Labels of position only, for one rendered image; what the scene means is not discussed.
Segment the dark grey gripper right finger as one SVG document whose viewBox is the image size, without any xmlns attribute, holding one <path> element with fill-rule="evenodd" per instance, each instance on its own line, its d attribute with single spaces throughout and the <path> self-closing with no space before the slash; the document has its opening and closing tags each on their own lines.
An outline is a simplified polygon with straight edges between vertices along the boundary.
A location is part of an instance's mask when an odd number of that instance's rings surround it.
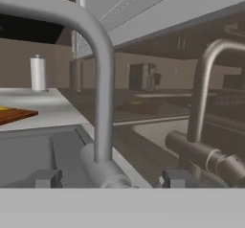
<svg viewBox="0 0 245 228">
<path fill-rule="evenodd" d="M 221 184 L 214 181 L 200 181 L 187 170 L 166 169 L 154 185 L 155 188 L 185 189 L 185 188 L 222 188 Z"/>
</svg>

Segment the grey sink basin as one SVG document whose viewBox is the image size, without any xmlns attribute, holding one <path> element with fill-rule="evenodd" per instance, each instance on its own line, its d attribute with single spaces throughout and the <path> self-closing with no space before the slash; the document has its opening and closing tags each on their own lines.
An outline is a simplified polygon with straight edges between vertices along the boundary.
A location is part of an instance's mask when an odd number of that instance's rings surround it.
<svg viewBox="0 0 245 228">
<path fill-rule="evenodd" d="M 89 188 L 80 152 L 92 138 L 81 125 L 0 133 L 0 188 L 38 170 L 61 170 L 61 188 Z"/>
</svg>

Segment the white paper towel roll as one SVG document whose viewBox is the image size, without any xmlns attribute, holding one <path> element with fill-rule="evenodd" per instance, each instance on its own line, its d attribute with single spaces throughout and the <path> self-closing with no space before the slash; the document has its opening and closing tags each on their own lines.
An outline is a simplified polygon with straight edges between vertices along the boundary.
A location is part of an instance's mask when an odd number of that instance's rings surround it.
<svg viewBox="0 0 245 228">
<path fill-rule="evenodd" d="M 35 92 L 47 91 L 46 59 L 40 55 L 36 55 L 30 58 L 30 64 L 32 90 Z"/>
</svg>

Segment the brown wooden cutting board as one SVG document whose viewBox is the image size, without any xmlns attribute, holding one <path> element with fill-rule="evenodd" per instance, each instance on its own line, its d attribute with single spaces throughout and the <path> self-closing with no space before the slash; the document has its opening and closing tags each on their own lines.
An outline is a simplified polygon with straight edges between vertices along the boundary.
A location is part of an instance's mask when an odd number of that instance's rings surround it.
<svg viewBox="0 0 245 228">
<path fill-rule="evenodd" d="M 0 110 L 0 125 L 30 118 L 32 116 L 36 116 L 37 114 L 37 111 L 25 109 Z"/>
</svg>

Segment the grey wall cupboard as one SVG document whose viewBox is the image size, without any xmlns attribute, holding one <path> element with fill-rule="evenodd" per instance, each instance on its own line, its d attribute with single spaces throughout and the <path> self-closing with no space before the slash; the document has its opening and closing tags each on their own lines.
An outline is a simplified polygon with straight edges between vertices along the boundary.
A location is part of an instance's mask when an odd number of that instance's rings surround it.
<svg viewBox="0 0 245 228">
<path fill-rule="evenodd" d="M 119 52 L 195 58 L 218 38 L 245 42 L 245 0 L 68 0 L 91 12 Z"/>
</svg>

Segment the grey metal sink faucet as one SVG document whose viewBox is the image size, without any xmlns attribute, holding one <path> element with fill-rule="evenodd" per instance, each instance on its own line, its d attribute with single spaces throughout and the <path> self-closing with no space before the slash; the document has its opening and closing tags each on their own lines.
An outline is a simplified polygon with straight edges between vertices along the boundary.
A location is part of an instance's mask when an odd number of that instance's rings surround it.
<svg viewBox="0 0 245 228">
<path fill-rule="evenodd" d="M 94 187 L 130 188 L 129 177 L 112 159 L 115 59 L 101 23 L 86 9 L 66 0 L 51 7 L 0 1 L 0 12 L 68 26 L 86 39 L 96 61 L 96 124 L 95 141 L 83 147 L 80 160 Z"/>
</svg>

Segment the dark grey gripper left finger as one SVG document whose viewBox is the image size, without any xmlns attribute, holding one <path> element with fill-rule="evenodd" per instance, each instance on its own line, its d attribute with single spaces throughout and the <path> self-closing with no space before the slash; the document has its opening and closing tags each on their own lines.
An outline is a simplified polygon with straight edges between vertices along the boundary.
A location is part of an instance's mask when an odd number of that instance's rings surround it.
<svg viewBox="0 0 245 228">
<path fill-rule="evenodd" d="M 61 170 L 38 170 L 25 179 L 5 185 L 5 188 L 61 188 Z"/>
</svg>

